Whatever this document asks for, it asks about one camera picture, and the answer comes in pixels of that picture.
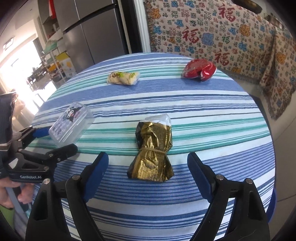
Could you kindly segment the person's left hand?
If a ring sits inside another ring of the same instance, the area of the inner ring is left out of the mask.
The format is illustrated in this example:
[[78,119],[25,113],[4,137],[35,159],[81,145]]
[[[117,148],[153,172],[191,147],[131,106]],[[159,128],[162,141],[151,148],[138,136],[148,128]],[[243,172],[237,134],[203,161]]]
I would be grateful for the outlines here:
[[18,189],[20,188],[21,192],[16,195],[15,192],[12,194],[15,195],[18,202],[23,204],[28,204],[33,200],[34,194],[34,184],[33,183],[18,183],[10,180],[10,178],[6,177],[1,179],[1,206],[12,209],[14,208],[14,204],[12,202],[12,195],[8,194],[7,188]]

